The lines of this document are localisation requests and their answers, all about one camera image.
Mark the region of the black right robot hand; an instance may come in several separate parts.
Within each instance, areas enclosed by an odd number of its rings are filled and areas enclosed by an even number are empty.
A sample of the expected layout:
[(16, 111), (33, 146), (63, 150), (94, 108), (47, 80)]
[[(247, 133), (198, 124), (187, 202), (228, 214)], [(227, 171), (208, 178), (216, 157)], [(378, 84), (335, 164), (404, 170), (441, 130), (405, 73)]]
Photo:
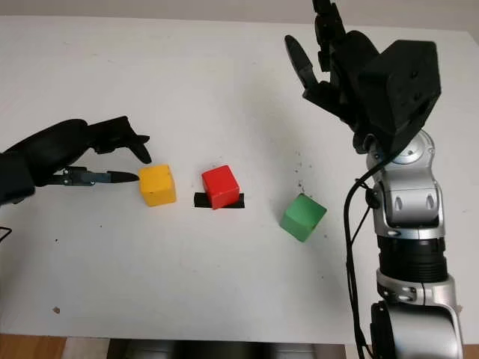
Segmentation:
[(295, 37), (286, 35), (284, 43), (288, 57), (304, 88), (302, 97), (348, 125), (353, 131), (356, 152), (365, 154), (376, 136), (359, 95), (358, 77), (379, 52), (365, 34), (345, 30), (334, 2), (313, 1), (312, 4), (320, 47), (317, 57), (321, 70), (330, 74), (330, 80), (317, 80), (305, 50)]

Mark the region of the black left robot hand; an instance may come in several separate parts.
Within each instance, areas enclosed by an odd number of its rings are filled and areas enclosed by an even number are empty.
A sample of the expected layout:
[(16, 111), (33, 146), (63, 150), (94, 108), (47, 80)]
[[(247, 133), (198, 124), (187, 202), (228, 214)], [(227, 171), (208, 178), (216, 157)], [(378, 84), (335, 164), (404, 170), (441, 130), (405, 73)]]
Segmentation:
[(24, 158), (34, 184), (92, 186), (96, 183), (135, 182), (135, 174), (107, 171), (94, 173), (76, 162), (89, 150), (97, 154), (127, 148), (144, 164), (151, 157), (144, 145), (147, 135), (134, 132), (128, 117), (121, 116), (99, 123), (87, 124), (82, 119), (64, 120), (14, 144), (6, 151)]

